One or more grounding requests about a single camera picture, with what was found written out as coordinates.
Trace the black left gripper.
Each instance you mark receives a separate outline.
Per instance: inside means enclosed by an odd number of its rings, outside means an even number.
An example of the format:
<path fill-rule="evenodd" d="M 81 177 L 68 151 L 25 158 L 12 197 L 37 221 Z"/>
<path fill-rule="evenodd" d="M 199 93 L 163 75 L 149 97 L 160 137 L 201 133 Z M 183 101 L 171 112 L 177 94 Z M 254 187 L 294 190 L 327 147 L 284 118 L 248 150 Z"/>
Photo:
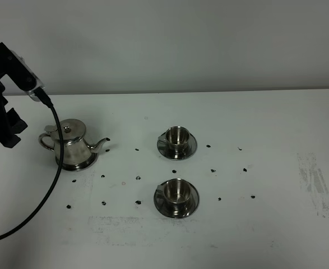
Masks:
<path fill-rule="evenodd" d="M 4 92 L 4 86 L 0 82 L 0 143 L 7 148 L 13 148 L 20 141 L 18 136 L 23 132 L 28 125 L 20 118 L 14 108 L 8 112 L 5 111 L 4 105 L 7 101 L 4 101 L 2 93 Z"/>

